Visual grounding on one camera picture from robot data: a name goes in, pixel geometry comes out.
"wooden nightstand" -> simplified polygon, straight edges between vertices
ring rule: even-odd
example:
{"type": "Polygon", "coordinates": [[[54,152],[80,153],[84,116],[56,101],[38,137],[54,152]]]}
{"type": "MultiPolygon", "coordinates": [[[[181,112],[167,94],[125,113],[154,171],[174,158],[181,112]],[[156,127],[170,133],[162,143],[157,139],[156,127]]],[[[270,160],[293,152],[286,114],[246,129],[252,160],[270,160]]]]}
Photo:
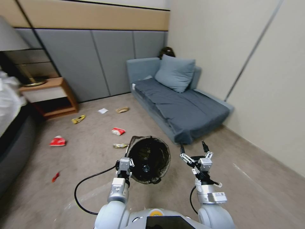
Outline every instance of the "wooden nightstand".
{"type": "Polygon", "coordinates": [[[78,103],[62,77],[50,78],[43,85],[21,87],[19,90],[45,119],[78,112],[78,103]]]}

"mesh trash can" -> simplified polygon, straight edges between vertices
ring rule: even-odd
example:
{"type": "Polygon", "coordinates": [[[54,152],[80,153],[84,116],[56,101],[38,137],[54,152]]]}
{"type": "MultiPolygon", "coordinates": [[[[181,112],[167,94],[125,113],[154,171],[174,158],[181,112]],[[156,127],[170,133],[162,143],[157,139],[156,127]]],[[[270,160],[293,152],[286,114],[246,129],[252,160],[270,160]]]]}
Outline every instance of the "mesh trash can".
{"type": "Polygon", "coordinates": [[[132,158],[132,178],[142,184],[157,184],[166,174],[171,154],[168,145],[160,138],[133,136],[126,157],[132,158]]]}

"sofa armrest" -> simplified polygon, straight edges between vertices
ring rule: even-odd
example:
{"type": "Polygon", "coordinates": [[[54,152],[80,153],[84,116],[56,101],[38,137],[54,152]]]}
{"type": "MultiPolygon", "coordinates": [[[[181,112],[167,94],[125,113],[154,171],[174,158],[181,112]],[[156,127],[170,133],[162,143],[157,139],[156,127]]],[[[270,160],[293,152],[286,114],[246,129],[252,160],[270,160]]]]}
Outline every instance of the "sofa armrest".
{"type": "Polygon", "coordinates": [[[131,59],[126,61],[129,83],[142,80],[147,76],[154,77],[160,68],[160,59],[157,57],[131,59]]]}
{"type": "Polygon", "coordinates": [[[224,105],[225,107],[227,107],[229,110],[230,110],[230,114],[233,112],[234,110],[234,107],[231,105],[231,104],[228,104],[227,102],[223,101],[223,100],[220,100],[218,98],[216,98],[215,96],[212,96],[211,94],[207,93],[207,92],[204,92],[202,90],[199,90],[199,89],[195,89],[194,91],[197,91],[199,92],[200,94],[203,94],[209,98],[211,98],[212,100],[215,100],[216,102],[220,103],[221,105],[224,105]]]}

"beige carpet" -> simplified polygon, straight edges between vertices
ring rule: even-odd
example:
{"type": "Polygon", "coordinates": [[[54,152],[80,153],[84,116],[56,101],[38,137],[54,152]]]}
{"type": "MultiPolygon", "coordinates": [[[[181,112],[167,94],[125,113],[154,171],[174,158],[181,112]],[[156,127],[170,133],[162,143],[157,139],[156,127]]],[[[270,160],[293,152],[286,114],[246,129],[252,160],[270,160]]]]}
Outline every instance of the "beige carpet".
{"type": "MultiPolygon", "coordinates": [[[[83,212],[74,201],[74,188],[83,178],[105,170],[120,159],[125,149],[113,143],[128,143],[133,135],[154,135],[169,146],[172,156],[168,173],[156,185],[131,179],[128,209],[166,208],[197,220],[189,204],[194,176],[179,158],[179,146],[162,132],[131,94],[80,104],[79,115],[87,117],[77,125],[76,115],[47,121],[22,174],[1,198],[0,228],[93,228],[95,216],[83,212]],[[130,110],[117,114],[116,108],[130,110]],[[109,112],[97,112],[106,108],[109,112]],[[113,127],[126,130],[122,136],[113,127]],[[49,147],[56,135],[68,140],[64,147],[49,147]],[[52,183],[52,177],[60,177],[52,183]]],[[[202,155],[201,139],[186,147],[190,156],[202,155]]],[[[228,197],[223,205],[236,228],[304,228],[305,180],[230,130],[221,127],[204,136],[214,152],[211,177],[223,183],[228,197]]],[[[78,190],[81,203],[91,211],[106,204],[114,170],[90,179],[78,190]]],[[[197,197],[193,203],[199,207],[197,197]]]]}

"litter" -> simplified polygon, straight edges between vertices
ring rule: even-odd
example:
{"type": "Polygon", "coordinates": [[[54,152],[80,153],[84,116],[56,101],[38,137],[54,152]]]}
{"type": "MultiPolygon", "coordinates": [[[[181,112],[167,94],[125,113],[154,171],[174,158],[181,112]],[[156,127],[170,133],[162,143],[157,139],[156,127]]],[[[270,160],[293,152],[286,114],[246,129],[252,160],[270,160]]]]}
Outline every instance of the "litter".
{"type": "Polygon", "coordinates": [[[52,183],[54,183],[58,177],[59,177],[59,172],[56,173],[56,175],[52,178],[52,183]]]}
{"type": "Polygon", "coordinates": [[[66,145],[66,140],[62,136],[56,136],[53,138],[49,146],[65,146],[66,145]]]}
{"type": "Polygon", "coordinates": [[[129,107],[118,108],[115,110],[117,113],[123,113],[129,111],[129,107]]]}
{"type": "Polygon", "coordinates": [[[120,129],[120,128],[116,128],[116,127],[112,129],[112,133],[116,134],[116,135],[122,135],[125,132],[126,131],[124,129],[120,129]]]}
{"type": "Polygon", "coordinates": [[[125,148],[126,146],[128,146],[129,144],[117,144],[117,143],[114,143],[113,144],[113,147],[114,148],[125,148]]]}
{"type": "Polygon", "coordinates": [[[81,115],[81,116],[79,116],[78,118],[71,119],[71,121],[72,121],[74,124],[77,124],[77,123],[81,122],[85,117],[86,117],[85,115],[81,115]]]}
{"type": "Polygon", "coordinates": [[[103,108],[103,109],[100,109],[98,110],[98,112],[100,112],[101,114],[104,114],[106,113],[108,110],[106,108],[103,108]]]}

